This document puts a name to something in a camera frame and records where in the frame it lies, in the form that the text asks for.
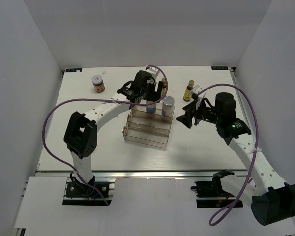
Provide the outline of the white blue jar silver lid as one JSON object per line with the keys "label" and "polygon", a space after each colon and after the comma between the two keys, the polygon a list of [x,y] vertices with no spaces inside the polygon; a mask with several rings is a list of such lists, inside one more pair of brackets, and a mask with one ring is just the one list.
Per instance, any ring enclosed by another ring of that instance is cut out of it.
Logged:
{"label": "white blue jar silver lid", "polygon": [[146,112],[147,113],[155,113],[156,112],[156,103],[153,103],[151,101],[146,101]]}

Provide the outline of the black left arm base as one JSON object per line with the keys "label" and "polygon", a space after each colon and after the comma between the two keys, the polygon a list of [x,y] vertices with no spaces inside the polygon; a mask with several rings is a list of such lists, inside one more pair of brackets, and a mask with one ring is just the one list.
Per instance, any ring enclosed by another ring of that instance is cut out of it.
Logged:
{"label": "black left arm base", "polygon": [[98,191],[80,183],[70,174],[65,185],[62,204],[64,206],[109,206],[114,194],[114,183],[107,181],[93,181]]}

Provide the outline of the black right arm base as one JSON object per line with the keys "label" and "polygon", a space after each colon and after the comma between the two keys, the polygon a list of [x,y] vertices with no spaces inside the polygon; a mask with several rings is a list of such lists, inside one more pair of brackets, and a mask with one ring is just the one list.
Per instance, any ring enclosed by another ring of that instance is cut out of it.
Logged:
{"label": "black right arm base", "polygon": [[233,171],[222,170],[215,173],[211,180],[194,182],[190,190],[196,194],[197,209],[221,209],[235,200],[237,194],[222,188],[221,179],[228,176],[236,177]]}

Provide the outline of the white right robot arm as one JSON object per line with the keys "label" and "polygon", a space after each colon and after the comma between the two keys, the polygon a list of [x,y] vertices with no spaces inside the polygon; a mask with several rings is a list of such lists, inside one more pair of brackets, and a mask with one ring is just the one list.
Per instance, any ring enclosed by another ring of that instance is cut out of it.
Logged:
{"label": "white right robot arm", "polygon": [[201,121],[216,126],[218,135],[240,158],[248,170],[248,181],[234,172],[224,170],[212,178],[213,192],[218,196],[226,193],[239,196],[249,206],[255,219],[263,226],[295,216],[295,184],[289,185],[270,165],[260,149],[254,147],[251,130],[236,116],[236,101],[230,93],[218,93],[215,104],[206,103],[206,98],[186,105],[185,113],[176,118],[187,128]]}

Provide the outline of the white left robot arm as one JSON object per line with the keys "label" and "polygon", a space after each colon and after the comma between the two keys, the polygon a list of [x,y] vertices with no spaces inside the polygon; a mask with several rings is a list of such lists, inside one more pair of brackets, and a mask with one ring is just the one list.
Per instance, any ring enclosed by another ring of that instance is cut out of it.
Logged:
{"label": "white left robot arm", "polygon": [[117,90],[111,102],[105,101],[89,112],[74,112],[71,115],[64,142],[73,159],[74,177],[79,182],[77,190],[83,196],[89,196],[94,191],[91,155],[97,146],[98,131],[134,104],[140,104],[142,100],[152,103],[160,100],[163,82],[156,81],[159,73],[159,69],[151,66],[140,70],[134,80]]}

